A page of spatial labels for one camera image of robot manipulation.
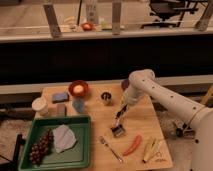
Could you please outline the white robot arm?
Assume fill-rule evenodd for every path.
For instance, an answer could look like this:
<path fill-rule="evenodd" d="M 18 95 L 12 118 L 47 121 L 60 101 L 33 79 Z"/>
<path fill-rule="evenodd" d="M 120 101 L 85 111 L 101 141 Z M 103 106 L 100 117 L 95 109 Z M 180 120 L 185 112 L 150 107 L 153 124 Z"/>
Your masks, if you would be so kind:
<path fill-rule="evenodd" d="M 133 106 L 145 94 L 178 115 L 195 131 L 190 171 L 213 171 L 213 108 L 171 91 L 154 81 L 151 69 L 134 71 L 123 93 L 122 106 Z"/>

